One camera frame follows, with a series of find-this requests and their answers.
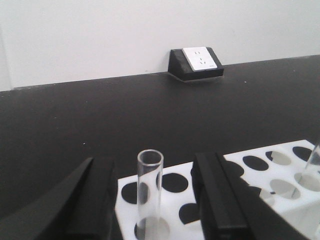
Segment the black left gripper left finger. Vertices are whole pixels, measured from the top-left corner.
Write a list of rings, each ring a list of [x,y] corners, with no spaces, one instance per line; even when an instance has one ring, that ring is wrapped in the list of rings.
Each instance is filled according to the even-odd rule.
[[[115,159],[89,157],[46,194],[0,220],[2,240],[109,240]]]

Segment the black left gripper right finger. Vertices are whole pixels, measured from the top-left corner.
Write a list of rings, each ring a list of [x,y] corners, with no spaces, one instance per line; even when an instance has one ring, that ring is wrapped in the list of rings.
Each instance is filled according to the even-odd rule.
[[[292,151],[195,155],[191,170],[207,240],[317,240],[320,192],[296,179],[306,162]]]

